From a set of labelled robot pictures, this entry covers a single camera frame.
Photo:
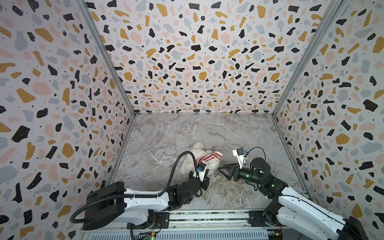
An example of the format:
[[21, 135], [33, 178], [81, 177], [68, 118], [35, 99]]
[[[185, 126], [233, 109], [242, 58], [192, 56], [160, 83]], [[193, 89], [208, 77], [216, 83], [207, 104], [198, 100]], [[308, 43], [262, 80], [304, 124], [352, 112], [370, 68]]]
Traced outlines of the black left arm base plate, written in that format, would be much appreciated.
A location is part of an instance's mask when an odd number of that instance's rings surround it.
[[137, 214], [134, 214], [133, 220], [128, 221], [127, 229], [167, 229], [169, 227], [169, 221], [169, 212], [155, 212], [153, 210], [140, 211]]

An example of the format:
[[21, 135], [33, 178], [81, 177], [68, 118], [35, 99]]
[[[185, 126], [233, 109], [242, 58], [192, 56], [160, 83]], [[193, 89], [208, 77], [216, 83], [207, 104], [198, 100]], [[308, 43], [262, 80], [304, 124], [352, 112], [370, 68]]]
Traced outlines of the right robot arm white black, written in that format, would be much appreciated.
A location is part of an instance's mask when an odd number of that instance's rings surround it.
[[243, 180], [260, 191], [270, 204], [263, 213], [251, 217], [253, 227], [266, 224], [287, 226], [313, 240], [366, 240], [362, 223], [355, 217], [344, 218], [305, 198], [284, 181], [273, 176], [263, 158], [252, 160], [250, 167], [224, 165], [218, 171], [228, 180]]

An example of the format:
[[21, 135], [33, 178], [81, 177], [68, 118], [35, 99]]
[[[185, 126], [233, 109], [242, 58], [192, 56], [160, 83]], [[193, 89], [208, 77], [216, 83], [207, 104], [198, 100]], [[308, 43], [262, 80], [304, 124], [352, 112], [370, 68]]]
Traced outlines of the red white striped knit sweater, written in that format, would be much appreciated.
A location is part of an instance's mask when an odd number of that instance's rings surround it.
[[218, 163], [219, 164], [222, 156], [223, 156], [222, 153], [220, 153], [218, 151], [215, 151], [212, 154], [200, 157], [197, 160], [197, 164], [199, 164], [199, 163], [201, 163], [203, 161], [205, 161], [206, 163], [210, 163], [210, 164], [213, 164], [213, 163]]

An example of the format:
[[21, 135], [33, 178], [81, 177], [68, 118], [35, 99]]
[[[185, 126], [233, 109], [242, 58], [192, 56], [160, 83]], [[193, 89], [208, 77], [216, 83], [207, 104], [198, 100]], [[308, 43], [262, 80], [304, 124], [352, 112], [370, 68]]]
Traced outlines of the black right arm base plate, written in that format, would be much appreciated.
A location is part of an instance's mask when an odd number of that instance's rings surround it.
[[278, 221], [277, 212], [272, 211], [249, 211], [248, 223], [252, 227], [282, 227]]

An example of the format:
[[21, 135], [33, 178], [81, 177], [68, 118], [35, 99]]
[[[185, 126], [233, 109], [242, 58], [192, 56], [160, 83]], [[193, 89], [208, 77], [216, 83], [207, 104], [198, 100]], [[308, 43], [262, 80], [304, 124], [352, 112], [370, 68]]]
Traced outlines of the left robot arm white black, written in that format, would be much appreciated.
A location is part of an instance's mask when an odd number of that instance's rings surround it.
[[174, 211], [190, 204], [207, 190], [210, 178], [201, 181], [189, 178], [180, 185], [167, 188], [162, 195], [156, 192], [127, 189], [123, 182], [113, 183], [87, 196], [83, 230], [103, 228], [113, 221], [126, 222], [135, 226], [155, 221], [155, 211]]

